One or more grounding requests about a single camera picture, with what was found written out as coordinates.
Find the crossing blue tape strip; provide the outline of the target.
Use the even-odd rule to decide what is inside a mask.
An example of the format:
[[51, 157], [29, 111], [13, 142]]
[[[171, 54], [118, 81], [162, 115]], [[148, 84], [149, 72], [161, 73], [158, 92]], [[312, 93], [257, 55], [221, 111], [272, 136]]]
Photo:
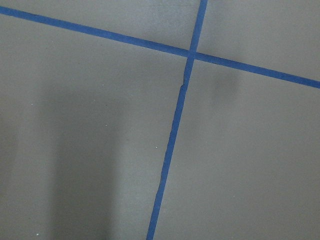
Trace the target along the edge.
[[[1, 6], [0, 13], [2, 15], [6, 15], [10, 17], [15, 17], [15, 18], [19, 18], [19, 19], [23, 19], [31, 22], [40, 23], [40, 24], [45, 24], [45, 25], [49, 25], [49, 26], [53, 26], [61, 29], [66, 29], [74, 32], [92, 35], [92, 36], [96, 36], [104, 39], [113, 40], [116, 42], [121, 42], [121, 43], [126, 43], [134, 46], [147, 48], [147, 49], [152, 49], [159, 52], [173, 54], [176, 56], [187, 57], [189, 55], [189, 51], [187, 49], [174, 47], [174, 46], [170, 46], [170, 45], [166, 45], [166, 44], [162, 44], [162, 43], [158, 43], [150, 40], [145, 40], [137, 37], [127, 36], [120, 33], [115, 33], [112, 31], [107, 31], [107, 30], [103, 30], [95, 27], [72, 23], [69, 21], [55, 19], [55, 18], [43, 16], [43, 15], [32, 14], [29, 12], [24, 12], [24, 11], [9, 8], [9, 7]], [[320, 87], [320, 82], [318, 80], [313, 80], [313, 79], [305, 78], [302, 76], [292, 75], [289, 73], [280, 72], [280, 71], [276, 71], [268, 68], [263, 68], [263, 67], [259, 67], [251, 64], [246, 64], [243, 62], [238, 62], [238, 61], [221, 58], [213, 55], [208, 55], [200, 52], [196, 52], [194, 54], [194, 59], [198, 61], [206, 62], [206, 63], [220, 65], [227, 68], [254, 73], [261, 76], [275, 78], [278, 80], [284, 80], [287, 82], [309, 86], [317, 89]]]

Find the long blue tape strip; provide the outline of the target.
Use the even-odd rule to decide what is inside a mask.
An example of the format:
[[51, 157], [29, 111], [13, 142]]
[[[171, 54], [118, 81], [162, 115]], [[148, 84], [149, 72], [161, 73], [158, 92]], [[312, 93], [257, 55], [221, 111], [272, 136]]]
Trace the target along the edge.
[[178, 98], [177, 98], [177, 103], [174, 111], [171, 129], [170, 129], [168, 143], [167, 143], [164, 160], [161, 168], [159, 185], [154, 198], [152, 213], [149, 220], [148, 230], [146, 234], [147, 240], [152, 240], [155, 235], [157, 222], [158, 222], [158, 218], [161, 210], [162, 200], [163, 200], [163, 196], [166, 188], [167, 178], [168, 178], [170, 165], [172, 161], [172, 156], [173, 156], [175, 143], [178, 135], [179, 125], [180, 125], [183, 108], [185, 104], [186, 93], [189, 87], [189, 82], [190, 82], [192, 69], [193, 69], [193, 65], [194, 65], [194, 61], [197, 53], [197, 48], [199, 44], [199, 39], [202, 31], [202, 26], [203, 26], [207, 5], [208, 5], [208, 2], [206, 0], [201, 0], [199, 3], [196, 21], [194, 24], [192, 38], [191, 38], [188, 55], [187, 55], [186, 63], [184, 67], [183, 81], [178, 93]]

